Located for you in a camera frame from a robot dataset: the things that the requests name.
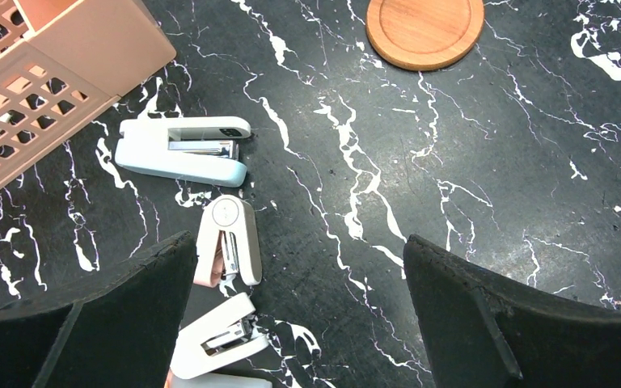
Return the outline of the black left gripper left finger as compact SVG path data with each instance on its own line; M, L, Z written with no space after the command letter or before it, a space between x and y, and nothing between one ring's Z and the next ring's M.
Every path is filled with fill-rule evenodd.
M187 231L0 309L0 387L161 387L197 263Z

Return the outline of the light wooden coaster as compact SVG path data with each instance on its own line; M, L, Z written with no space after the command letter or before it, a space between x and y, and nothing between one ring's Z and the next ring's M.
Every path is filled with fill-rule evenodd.
M465 57L484 28L482 0L372 0L366 32L376 53L405 70L445 68Z

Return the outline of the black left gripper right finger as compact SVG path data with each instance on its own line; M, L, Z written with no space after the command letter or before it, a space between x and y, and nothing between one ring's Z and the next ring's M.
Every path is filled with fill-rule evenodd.
M411 235L404 272L439 387L621 387L621 312L558 297Z

